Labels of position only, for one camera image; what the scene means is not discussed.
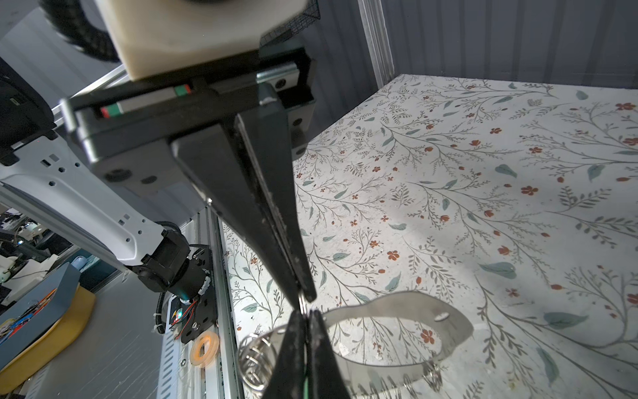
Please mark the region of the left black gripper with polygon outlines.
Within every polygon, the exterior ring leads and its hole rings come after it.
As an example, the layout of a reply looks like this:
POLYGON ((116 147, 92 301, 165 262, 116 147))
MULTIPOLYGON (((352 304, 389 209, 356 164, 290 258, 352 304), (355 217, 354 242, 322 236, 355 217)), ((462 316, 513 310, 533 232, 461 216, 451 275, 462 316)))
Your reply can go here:
POLYGON ((289 41, 73 96, 61 112, 106 183, 147 196, 191 181, 298 309, 317 298, 292 171, 316 66, 289 41))

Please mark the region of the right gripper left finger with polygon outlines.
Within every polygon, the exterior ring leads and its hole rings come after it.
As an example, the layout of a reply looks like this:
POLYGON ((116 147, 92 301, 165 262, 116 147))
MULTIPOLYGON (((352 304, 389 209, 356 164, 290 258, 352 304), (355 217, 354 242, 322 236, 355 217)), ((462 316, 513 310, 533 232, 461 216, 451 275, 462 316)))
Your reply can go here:
POLYGON ((306 382, 306 319, 293 311, 263 398, 303 399, 306 382))

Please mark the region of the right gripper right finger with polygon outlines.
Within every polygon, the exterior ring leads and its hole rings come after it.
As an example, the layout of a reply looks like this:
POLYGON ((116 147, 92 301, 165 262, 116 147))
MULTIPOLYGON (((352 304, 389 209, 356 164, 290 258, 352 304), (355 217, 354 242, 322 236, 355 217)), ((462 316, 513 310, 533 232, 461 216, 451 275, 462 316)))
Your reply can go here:
POLYGON ((350 398, 320 311, 312 310, 309 313, 307 332, 308 397, 350 398))

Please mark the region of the green tagged key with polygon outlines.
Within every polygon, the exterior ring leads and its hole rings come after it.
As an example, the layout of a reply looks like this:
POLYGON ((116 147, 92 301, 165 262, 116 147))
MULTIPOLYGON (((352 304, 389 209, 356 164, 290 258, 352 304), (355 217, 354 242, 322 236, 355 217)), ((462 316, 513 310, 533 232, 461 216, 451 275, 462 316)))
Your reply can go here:
POLYGON ((308 377, 304 378, 302 384, 302 399, 309 399, 308 377))

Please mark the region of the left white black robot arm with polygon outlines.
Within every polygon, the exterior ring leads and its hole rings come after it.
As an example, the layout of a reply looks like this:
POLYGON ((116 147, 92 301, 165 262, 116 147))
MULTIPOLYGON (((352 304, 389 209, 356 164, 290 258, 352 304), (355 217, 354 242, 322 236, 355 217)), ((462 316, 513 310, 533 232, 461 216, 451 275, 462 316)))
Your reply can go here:
POLYGON ((294 42, 164 72, 61 102, 65 136, 31 98, 1 96, 1 182, 88 233, 155 292, 204 286, 179 233, 114 184, 185 179, 264 262, 286 299, 317 297, 297 219, 292 162, 314 108, 316 63, 294 42))

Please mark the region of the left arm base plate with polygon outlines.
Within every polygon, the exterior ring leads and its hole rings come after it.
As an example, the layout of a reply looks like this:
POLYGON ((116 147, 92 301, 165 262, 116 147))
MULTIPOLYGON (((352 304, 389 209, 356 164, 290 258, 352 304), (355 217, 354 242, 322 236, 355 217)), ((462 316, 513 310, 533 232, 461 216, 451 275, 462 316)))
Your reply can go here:
POLYGON ((210 247, 191 244, 189 263, 204 273, 204 282, 197 295, 189 302, 178 298, 169 301, 167 328, 182 344, 194 341, 218 320, 218 306, 213 276, 210 247))

